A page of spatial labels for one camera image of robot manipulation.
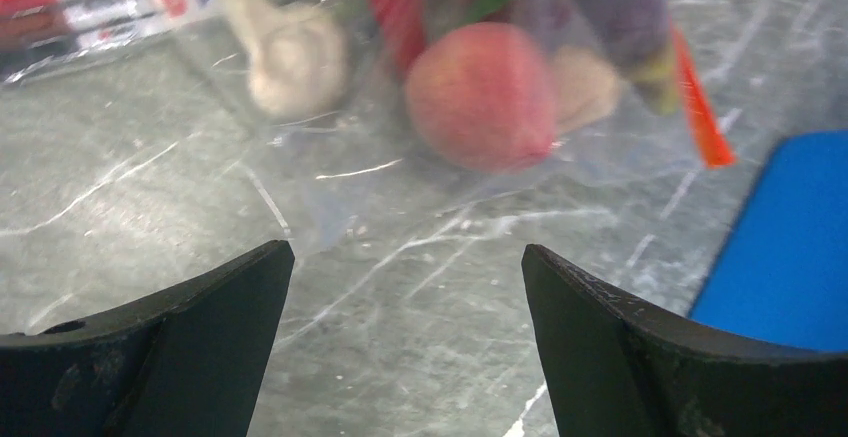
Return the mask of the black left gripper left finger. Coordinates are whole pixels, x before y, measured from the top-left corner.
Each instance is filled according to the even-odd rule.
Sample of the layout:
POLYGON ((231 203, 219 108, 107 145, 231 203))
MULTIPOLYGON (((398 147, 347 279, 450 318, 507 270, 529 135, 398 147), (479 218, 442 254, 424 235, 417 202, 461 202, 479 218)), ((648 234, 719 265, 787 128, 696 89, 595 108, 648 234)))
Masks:
POLYGON ((267 242, 127 304, 1 339, 5 436, 243 436, 295 258, 267 242))

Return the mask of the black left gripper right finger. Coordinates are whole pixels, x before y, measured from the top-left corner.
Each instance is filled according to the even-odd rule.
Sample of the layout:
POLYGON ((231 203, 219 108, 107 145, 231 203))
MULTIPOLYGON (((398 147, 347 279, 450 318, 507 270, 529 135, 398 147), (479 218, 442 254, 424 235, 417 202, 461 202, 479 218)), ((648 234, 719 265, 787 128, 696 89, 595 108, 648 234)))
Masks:
POLYGON ((696 323, 538 244, 521 268, 560 435, 846 434, 845 353, 696 323))

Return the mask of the clear zip bag red seal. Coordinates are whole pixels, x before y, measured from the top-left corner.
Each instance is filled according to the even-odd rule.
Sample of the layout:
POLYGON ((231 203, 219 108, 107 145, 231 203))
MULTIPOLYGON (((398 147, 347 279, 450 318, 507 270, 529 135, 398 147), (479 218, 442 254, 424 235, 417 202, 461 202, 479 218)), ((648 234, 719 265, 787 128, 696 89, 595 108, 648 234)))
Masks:
POLYGON ((589 48, 618 73, 622 95, 613 114, 561 134, 557 109, 557 136, 549 157, 507 172, 480 172, 453 164, 420 137, 407 113, 408 75, 399 75, 368 0, 269 1, 275 6, 296 1, 320 5, 345 30, 350 81, 330 112, 284 122, 255 105, 247 87, 248 56, 224 16, 221 0, 214 17, 106 52, 96 60, 77 59, 2 85, 89 66, 171 37, 222 97, 255 126, 269 182, 280 188, 277 201, 286 215, 286 228, 301 248, 309 250, 326 248, 343 234, 523 190, 554 174, 597 185, 640 180, 691 164, 721 168, 735 160, 701 87, 686 38, 672 19, 669 0, 681 96, 680 109, 670 115, 657 115, 646 107, 568 0, 423 0, 427 36, 423 52, 447 33, 474 23, 513 24, 530 34, 550 65, 556 108, 551 61, 561 46, 589 48))

